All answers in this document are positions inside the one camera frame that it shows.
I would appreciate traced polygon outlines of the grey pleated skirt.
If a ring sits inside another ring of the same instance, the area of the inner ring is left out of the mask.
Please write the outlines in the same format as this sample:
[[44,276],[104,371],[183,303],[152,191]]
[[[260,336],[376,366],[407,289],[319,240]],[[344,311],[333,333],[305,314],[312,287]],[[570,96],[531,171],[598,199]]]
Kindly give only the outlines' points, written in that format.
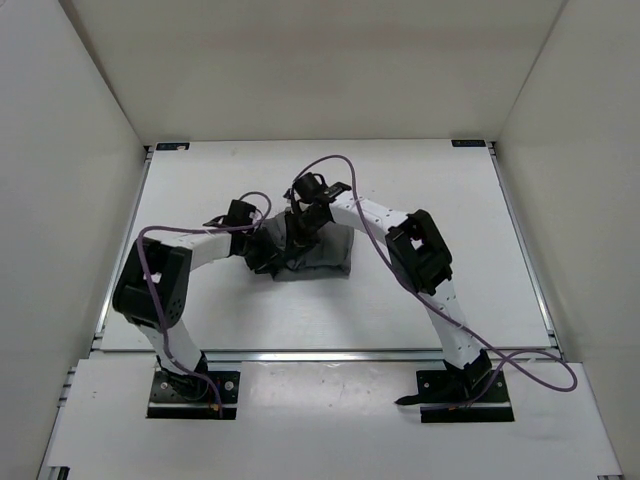
[[295,253],[287,247],[285,212],[265,220],[261,226],[281,254],[291,254],[275,267],[271,277],[275,282],[348,278],[351,274],[355,231],[351,227],[328,223],[317,232],[317,243],[310,249]]

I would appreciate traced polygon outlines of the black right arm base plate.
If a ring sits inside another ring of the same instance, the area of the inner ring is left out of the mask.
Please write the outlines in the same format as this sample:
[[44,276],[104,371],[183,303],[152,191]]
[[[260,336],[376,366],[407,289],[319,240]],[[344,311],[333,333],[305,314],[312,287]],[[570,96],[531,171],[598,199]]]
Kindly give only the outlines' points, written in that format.
[[395,401],[400,408],[418,407],[423,424],[510,423],[515,421],[502,371],[492,370],[466,392],[446,370],[418,370],[417,392]]

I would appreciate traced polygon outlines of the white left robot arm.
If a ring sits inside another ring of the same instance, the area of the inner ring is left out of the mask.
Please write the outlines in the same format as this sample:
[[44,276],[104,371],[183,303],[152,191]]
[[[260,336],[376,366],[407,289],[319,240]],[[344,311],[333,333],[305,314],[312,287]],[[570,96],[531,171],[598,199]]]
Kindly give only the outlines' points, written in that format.
[[244,258],[257,274],[274,275],[285,265],[263,228],[152,226],[134,241],[114,290],[113,309],[146,337],[168,381],[188,398],[209,385],[204,353],[183,321],[190,275],[230,257]]

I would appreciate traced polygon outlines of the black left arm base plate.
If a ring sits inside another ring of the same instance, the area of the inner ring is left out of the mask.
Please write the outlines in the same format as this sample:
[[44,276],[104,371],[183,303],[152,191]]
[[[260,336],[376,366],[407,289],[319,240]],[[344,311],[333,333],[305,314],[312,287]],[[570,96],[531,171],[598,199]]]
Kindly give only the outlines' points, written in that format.
[[157,368],[150,388],[146,417],[149,419],[235,420],[240,371],[209,371],[222,404],[207,382],[192,377],[177,380]]

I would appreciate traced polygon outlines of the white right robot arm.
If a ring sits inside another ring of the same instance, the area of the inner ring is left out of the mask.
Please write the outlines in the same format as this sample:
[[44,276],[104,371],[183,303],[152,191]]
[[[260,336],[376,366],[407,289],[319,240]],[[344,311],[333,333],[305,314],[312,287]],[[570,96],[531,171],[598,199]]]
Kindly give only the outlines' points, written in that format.
[[471,400],[484,388],[491,370],[486,349],[470,332],[457,299],[452,254],[431,215],[382,206],[337,182],[332,186],[300,184],[285,194],[290,202],[287,234],[309,239],[330,223],[367,234],[387,251],[383,260],[402,287],[426,302],[439,337],[448,387],[460,400]]

